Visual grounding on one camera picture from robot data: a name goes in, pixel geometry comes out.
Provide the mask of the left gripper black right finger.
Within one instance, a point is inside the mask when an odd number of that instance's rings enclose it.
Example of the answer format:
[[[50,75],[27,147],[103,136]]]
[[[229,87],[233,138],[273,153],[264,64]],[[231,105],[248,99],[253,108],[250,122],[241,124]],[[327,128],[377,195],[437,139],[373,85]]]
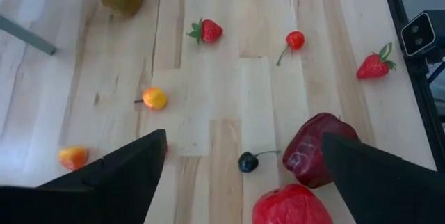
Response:
[[[444,174],[333,133],[322,153],[356,223],[444,224]]]

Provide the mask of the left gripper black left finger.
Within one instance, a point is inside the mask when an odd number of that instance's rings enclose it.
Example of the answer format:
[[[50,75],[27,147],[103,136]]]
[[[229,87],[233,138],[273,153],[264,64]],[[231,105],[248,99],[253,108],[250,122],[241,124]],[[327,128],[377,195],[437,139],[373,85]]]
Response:
[[[167,151],[158,129],[37,187],[2,186],[2,223],[143,223]]]

